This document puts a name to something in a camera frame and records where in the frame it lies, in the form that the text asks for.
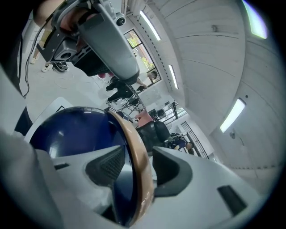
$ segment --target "pink object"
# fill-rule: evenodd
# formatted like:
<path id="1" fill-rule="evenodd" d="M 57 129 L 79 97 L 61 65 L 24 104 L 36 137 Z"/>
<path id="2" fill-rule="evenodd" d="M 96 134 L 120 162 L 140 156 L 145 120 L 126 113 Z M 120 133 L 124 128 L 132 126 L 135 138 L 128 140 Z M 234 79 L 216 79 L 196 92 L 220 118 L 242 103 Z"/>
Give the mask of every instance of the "pink object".
<path id="1" fill-rule="evenodd" d="M 104 79 L 105 78 L 105 73 L 98 74 L 98 76 L 99 76 L 99 78 Z"/>
<path id="2" fill-rule="evenodd" d="M 145 110 L 143 110 L 141 113 L 136 115 L 135 118 L 137 118 L 137 119 L 140 118 L 140 120 L 138 121 L 139 127 L 142 127 L 142 126 L 146 125 L 147 123 L 149 123 L 150 121 L 153 121 L 152 117 Z"/>

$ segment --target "gray robotic arm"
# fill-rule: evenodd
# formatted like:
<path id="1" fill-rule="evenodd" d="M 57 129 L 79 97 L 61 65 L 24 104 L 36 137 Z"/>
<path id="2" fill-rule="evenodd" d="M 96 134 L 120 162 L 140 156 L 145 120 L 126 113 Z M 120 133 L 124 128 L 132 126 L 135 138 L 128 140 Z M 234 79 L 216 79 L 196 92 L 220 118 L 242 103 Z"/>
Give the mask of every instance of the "gray robotic arm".
<path id="1" fill-rule="evenodd" d="M 95 16 L 77 23 L 75 31 L 65 31 L 60 28 L 60 23 L 75 7 L 86 8 Z M 139 75 L 139 67 L 130 45 L 118 28 L 124 22 L 124 16 L 121 13 L 115 14 L 109 1 L 65 1 L 52 15 L 53 31 L 45 46 L 41 47 L 38 44 L 37 48 L 47 62 L 65 61 L 74 65 L 80 61 L 90 61 L 88 54 L 94 52 L 98 61 L 102 62 L 97 68 L 104 68 L 125 83 L 133 84 Z M 76 43 L 79 37 L 87 45 L 78 51 Z"/>

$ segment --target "floor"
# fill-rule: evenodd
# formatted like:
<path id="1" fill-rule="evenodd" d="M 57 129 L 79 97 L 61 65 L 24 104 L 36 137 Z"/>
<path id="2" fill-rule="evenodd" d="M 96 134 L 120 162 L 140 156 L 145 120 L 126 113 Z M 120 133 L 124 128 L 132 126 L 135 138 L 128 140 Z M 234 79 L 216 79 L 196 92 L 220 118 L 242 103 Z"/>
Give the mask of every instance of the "floor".
<path id="1" fill-rule="evenodd" d="M 20 88 L 22 94 L 27 92 L 25 82 L 25 62 L 23 55 Z M 26 97 L 29 116 L 34 122 L 43 110 L 56 98 L 63 97 L 74 106 L 92 106 L 106 108 L 106 99 L 116 90 L 106 92 L 109 76 L 100 79 L 98 76 L 88 77 L 86 74 L 69 63 L 65 73 L 58 71 L 41 71 L 45 60 L 40 56 L 35 64 L 29 64 L 29 93 Z"/>

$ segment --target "ceiling light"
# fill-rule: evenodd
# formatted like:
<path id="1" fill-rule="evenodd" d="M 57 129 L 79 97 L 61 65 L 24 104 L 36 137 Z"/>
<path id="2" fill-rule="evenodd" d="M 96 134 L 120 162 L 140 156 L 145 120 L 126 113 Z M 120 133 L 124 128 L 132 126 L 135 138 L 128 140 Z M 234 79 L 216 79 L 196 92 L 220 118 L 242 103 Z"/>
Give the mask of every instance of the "ceiling light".
<path id="1" fill-rule="evenodd" d="M 175 77 L 175 73 L 174 73 L 173 66 L 172 66 L 172 65 L 169 65 L 169 68 L 170 68 L 170 71 L 171 71 L 171 75 L 172 75 L 172 77 L 173 77 L 173 81 L 174 81 L 174 84 L 175 84 L 175 88 L 178 89 L 178 84 L 177 84 L 177 80 L 176 80 L 176 77 Z"/>
<path id="2" fill-rule="evenodd" d="M 267 27 L 262 20 L 261 16 L 252 8 L 246 1 L 242 0 L 250 23 L 252 34 L 266 39 L 267 38 Z"/>
<path id="3" fill-rule="evenodd" d="M 154 26 L 152 25 L 152 23 L 150 22 L 149 18 L 146 16 L 146 14 L 143 11 L 140 11 L 140 15 L 144 18 L 145 22 L 147 22 L 147 24 L 149 25 L 149 27 L 152 30 L 153 34 L 157 38 L 157 40 L 158 41 L 161 40 L 161 37 L 159 36 L 157 31 L 155 30 Z"/>
<path id="4" fill-rule="evenodd" d="M 224 133 L 237 119 L 237 117 L 240 115 L 242 110 L 245 108 L 245 103 L 242 99 L 237 99 L 235 105 L 233 106 L 231 112 L 223 122 L 223 124 L 220 126 L 220 130 Z"/>

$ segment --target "sneaker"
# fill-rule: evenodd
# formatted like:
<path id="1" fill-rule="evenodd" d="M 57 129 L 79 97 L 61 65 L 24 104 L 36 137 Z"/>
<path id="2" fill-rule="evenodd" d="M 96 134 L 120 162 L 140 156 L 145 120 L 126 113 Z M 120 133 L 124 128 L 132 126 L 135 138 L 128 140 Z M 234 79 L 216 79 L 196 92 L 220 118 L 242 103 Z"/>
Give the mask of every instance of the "sneaker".
<path id="1" fill-rule="evenodd" d="M 53 69 L 53 65 L 52 64 L 49 64 L 49 66 L 47 67 L 47 66 L 44 66 L 43 68 L 42 68 L 42 72 L 47 72 L 47 71 L 50 71 L 50 70 L 52 70 Z"/>
<path id="2" fill-rule="evenodd" d="M 35 64 L 38 59 L 39 59 L 39 55 L 37 55 L 36 58 L 32 58 L 32 59 L 30 60 L 30 64 Z"/>

